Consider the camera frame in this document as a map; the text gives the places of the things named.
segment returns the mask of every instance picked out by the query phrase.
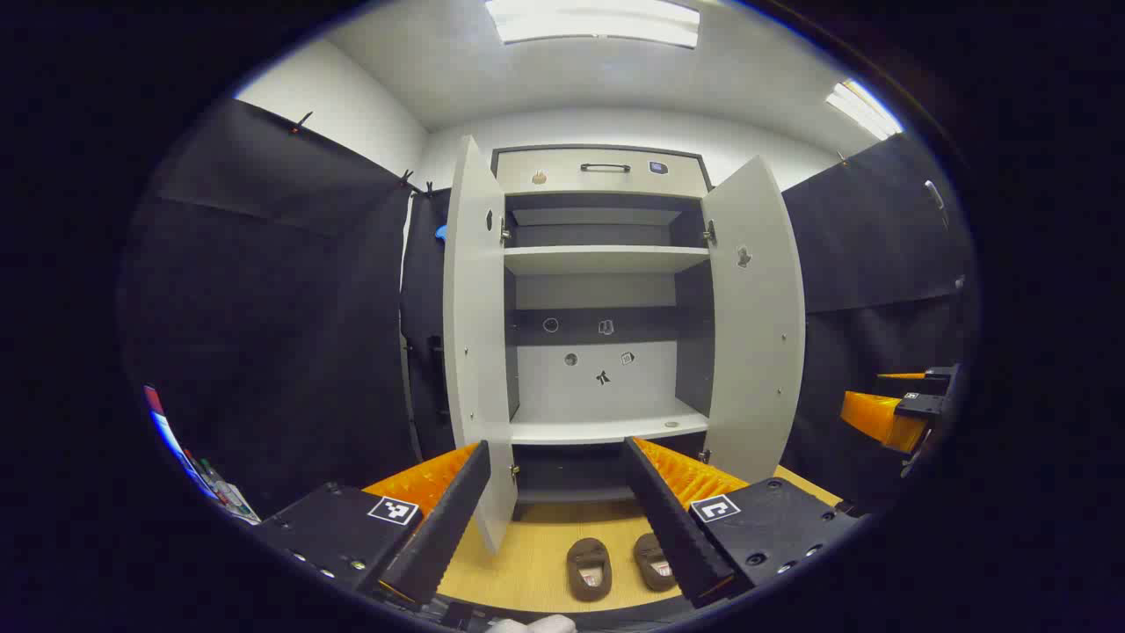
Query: white wall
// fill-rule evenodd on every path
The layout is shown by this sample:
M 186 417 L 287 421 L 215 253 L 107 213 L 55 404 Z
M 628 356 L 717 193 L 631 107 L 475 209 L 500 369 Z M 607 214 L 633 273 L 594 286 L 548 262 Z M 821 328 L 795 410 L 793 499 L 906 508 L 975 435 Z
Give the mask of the white wall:
M 312 110 L 305 127 L 398 174 L 417 169 L 426 144 L 422 124 L 326 39 L 282 58 L 235 98 L 290 120 Z
M 782 190 L 839 162 L 839 157 L 749 125 L 699 115 L 633 108 L 573 108 L 506 115 L 430 134 L 417 175 L 434 188 L 453 181 L 457 144 L 471 134 L 490 161 L 495 147 L 548 143 L 637 145 L 702 154 L 711 183 L 718 186 L 760 154 Z

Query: wooden floor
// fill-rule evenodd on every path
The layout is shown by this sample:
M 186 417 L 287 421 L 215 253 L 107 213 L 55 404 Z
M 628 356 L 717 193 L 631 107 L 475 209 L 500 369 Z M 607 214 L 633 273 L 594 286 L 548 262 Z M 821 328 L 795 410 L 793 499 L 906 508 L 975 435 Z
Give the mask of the wooden floor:
M 781 467 L 775 477 L 828 505 L 839 501 Z M 652 591 L 641 579 L 632 546 L 649 532 L 651 526 L 632 501 L 540 505 L 508 525 L 504 545 L 494 557 L 485 549 L 476 522 L 469 522 L 438 593 L 482 605 L 547 613 L 615 609 L 680 596 L 678 587 Z M 605 544 L 613 567 L 610 594 L 593 603 L 575 599 L 566 579 L 566 552 L 587 536 Z

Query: slipper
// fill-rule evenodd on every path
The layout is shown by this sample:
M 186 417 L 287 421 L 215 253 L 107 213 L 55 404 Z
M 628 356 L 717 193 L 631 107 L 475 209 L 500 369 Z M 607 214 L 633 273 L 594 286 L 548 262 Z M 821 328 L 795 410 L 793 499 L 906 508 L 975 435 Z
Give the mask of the slipper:
M 633 558 L 640 568 L 640 575 L 645 578 L 645 584 L 654 591 L 665 591 L 676 585 L 676 577 L 672 575 L 672 567 L 668 559 L 664 558 L 664 550 L 656 540 L 656 535 L 649 532 L 637 540 L 633 545 Z
M 604 598 L 613 586 L 613 568 L 605 545 L 597 539 L 583 539 L 572 545 L 566 553 L 566 575 L 575 598 Z

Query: white ceiling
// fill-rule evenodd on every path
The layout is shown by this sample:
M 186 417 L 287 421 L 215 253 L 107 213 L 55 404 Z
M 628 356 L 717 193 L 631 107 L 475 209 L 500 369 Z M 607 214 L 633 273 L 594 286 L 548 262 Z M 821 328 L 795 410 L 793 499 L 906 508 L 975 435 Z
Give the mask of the white ceiling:
M 846 73 L 765 16 L 717 0 L 692 51 L 628 39 L 501 43 L 483 0 L 399 0 L 328 34 L 433 132 L 561 107 L 714 116 L 850 155 L 875 137 L 825 102 Z

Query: fluorescent light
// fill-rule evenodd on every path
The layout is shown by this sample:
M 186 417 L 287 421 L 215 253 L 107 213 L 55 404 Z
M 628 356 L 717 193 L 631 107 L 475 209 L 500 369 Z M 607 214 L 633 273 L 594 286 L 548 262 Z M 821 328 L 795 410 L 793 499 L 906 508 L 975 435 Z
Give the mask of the fluorescent light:
M 848 115 L 864 129 L 871 132 L 880 141 L 902 132 L 898 119 L 886 111 L 886 108 L 854 80 L 837 83 L 825 100 L 836 109 Z
M 546 37 L 629 37 L 694 48 L 700 13 L 664 0 L 488 0 L 505 44 Z

